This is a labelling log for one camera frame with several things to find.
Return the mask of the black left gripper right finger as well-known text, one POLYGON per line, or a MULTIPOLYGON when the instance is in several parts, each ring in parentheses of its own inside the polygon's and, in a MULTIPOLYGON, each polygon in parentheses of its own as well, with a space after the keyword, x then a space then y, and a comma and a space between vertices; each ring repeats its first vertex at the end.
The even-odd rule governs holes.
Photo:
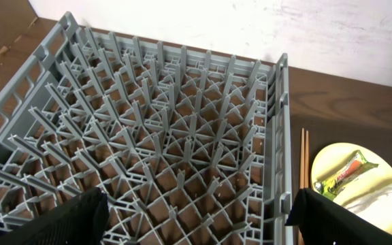
POLYGON ((286 226, 297 226, 305 244, 392 245, 392 235, 312 189, 299 189, 286 226))

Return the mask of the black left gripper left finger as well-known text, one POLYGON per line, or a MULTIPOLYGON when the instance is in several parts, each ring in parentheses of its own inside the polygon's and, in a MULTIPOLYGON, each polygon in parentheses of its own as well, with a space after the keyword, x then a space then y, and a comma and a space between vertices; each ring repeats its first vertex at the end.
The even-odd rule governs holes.
POLYGON ((0 245, 99 245, 108 219, 108 196, 93 187, 0 236, 0 245))

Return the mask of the green orange snack wrapper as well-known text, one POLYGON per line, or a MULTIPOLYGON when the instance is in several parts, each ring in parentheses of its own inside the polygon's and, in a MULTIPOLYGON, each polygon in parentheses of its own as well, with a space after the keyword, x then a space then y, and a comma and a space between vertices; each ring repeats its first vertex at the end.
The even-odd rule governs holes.
POLYGON ((343 168, 330 177, 314 182, 313 187, 326 198, 334 200, 347 185, 378 166, 377 163, 369 162, 360 150, 356 150, 343 168))

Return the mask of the white napkin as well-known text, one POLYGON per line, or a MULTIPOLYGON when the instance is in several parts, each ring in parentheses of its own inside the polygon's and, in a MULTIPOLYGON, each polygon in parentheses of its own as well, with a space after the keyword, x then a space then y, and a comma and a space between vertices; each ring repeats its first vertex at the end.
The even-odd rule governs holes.
POLYGON ((378 204, 392 203, 392 183, 381 189, 357 198, 344 207, 350 212, 360 215, 365 211, 375 208, 378 204))

